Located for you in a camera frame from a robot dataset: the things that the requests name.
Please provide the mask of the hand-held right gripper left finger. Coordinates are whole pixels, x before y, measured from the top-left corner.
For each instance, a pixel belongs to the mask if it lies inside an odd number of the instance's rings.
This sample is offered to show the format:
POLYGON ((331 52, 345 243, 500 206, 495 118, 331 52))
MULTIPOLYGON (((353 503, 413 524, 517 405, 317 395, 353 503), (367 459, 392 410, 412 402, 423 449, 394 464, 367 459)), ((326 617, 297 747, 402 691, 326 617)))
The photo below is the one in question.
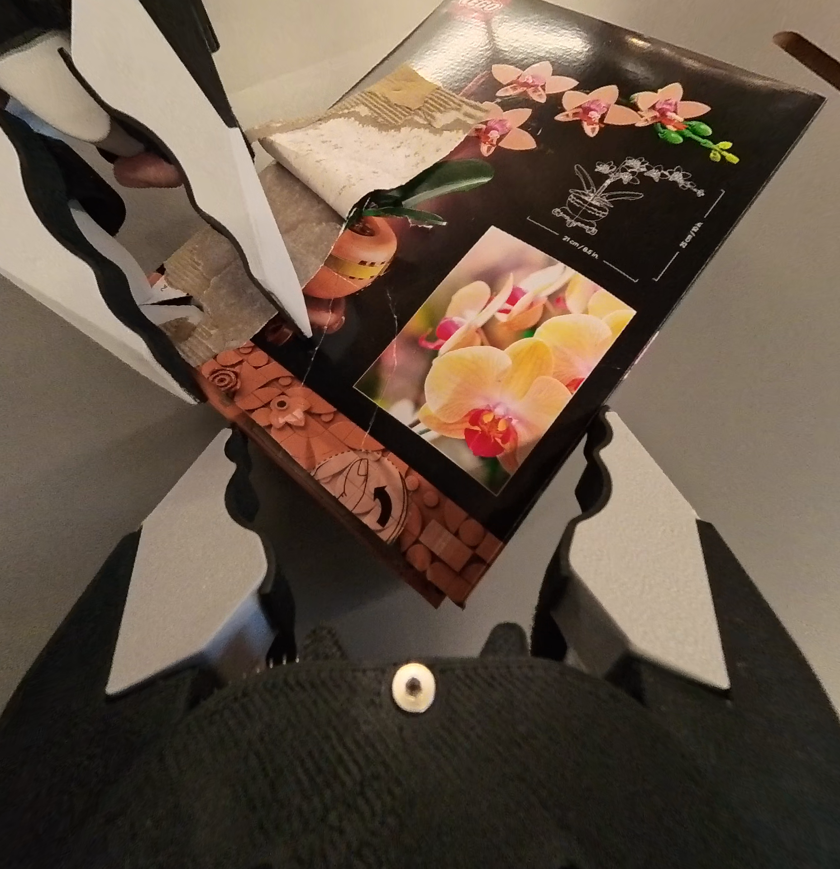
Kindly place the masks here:
POLYGON ((143 521, 110 673, 120 696, 186 667, 221 682, 296 660, 296 606, 245 434, 219 432, 143 521))

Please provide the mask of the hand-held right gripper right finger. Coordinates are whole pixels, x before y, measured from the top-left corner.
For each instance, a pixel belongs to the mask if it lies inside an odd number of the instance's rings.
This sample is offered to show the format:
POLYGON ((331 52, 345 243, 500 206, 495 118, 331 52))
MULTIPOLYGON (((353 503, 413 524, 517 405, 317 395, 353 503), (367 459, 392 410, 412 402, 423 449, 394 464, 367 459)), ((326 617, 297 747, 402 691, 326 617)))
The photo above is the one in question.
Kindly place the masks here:
POLYGON ((698 516, 622 419, 592 420, 579 513, 544 575, 532 654, 597 677, 624 659, 726 692, 722 650, 698 516))

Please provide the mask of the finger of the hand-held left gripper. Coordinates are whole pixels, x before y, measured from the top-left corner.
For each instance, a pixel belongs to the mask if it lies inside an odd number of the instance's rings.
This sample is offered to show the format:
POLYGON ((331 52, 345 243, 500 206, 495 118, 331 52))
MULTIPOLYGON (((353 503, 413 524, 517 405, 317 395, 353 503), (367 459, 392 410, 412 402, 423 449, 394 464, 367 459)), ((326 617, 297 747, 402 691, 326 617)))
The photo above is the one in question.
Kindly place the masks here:
POLYGON ((157 144, 192 207, 296 331, 311 326, 295 266, 220 82, 195 2, 59 2, 58 51, 88 99, 157 144))
POLYGON ((168 311, 115 238, 124 203, 64 142, 0 108, 0 274, 156 385, 205 400, 168 311))

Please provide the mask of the black orchid lego box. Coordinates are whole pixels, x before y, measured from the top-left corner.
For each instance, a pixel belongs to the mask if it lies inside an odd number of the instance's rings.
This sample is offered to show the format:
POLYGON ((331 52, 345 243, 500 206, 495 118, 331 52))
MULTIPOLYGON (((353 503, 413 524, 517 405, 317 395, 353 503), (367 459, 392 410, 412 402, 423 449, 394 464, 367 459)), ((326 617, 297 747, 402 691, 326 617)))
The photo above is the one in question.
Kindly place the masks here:
POLYGON ((250 130, 311 338, 203 228, 160 273, 210 404, 463 605, 825 103, 545 2, 448 2, 250 130))

